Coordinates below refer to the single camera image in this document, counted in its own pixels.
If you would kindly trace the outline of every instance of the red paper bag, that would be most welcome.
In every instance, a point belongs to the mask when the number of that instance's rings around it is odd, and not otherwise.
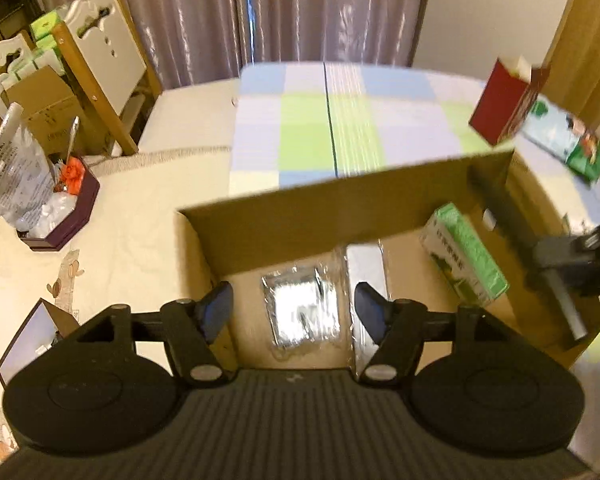
[[[516,133],[549,77],[549,67],[529,67],[530,77],[528,72],[521,75],[519,63],[497,60],[469,120],[469,125],[491,146]]]

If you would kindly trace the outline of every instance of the red box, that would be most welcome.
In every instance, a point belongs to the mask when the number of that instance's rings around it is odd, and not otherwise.
[[[100,190],[100,183],[92,175],[84,162],[84,178],[75,209],[51,231],[46,238],[26,238],[25,233],[18,232],[18,237],[32,251],[59,251],[89,222],[91,210]]]
[[[512,137],[536,102],[549,70],[549,67],[533,68],[529,83],[512,76],[497,60],[469,125],[491,146]]]

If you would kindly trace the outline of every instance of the green and white box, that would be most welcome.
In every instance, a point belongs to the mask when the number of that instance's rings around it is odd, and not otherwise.
[[[509,288],[471,223],[452,203],[436,209],[420,240],[465,303],[486,306]]]

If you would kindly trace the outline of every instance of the black circular base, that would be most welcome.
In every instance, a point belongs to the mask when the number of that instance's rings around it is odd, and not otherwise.
[[[177,387],[160,365],[98,343],[62,350],[62,358],[44,355],[21,370],[5,390],[4,413],[19,441],[56,454],[99,454],[170,420]]]
[[[471,452],[521,456],[566,446],[584,409],[578,381],[532,347],[480,343],[424,368],[406,392],[431,433]]]

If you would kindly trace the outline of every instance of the open cardboard box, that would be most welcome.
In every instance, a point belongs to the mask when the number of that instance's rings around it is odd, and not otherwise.
[[[471,165],[507,187],[539,235],[562,234],[562,222],[550,200],[512,152],[336,179],[182,211],[198,237],[187,245],[189,252],[184,255],[196,295],[202,297],[217,280],[227,280],[234,287],[230,333],[238,364],[254,368],[352,365],[350,334],[344,329],[350,326],[348,298],[338,298],[339,343],[322,344],[280,360],[272,352],[261,282],[272,270],[297,264],[337,265],[334,250],[351,243],[380,240],[391,299],[417,300],[432,311],[454,312],[459,298],[418,239],[434,210],[453,202],[471,219],[510,283],[507,293],[487,310],[564,366],[571,365],[586,344],[574,347],[558,304],[526,286],[525,269],[508,240],[497,227],[489,231],[483,225],[484,206],[468,183]],[[600,330],[599,301],[574,300],[590,335],[595,336]],[[450,344],[429,343],[420,365],[449,351]]]

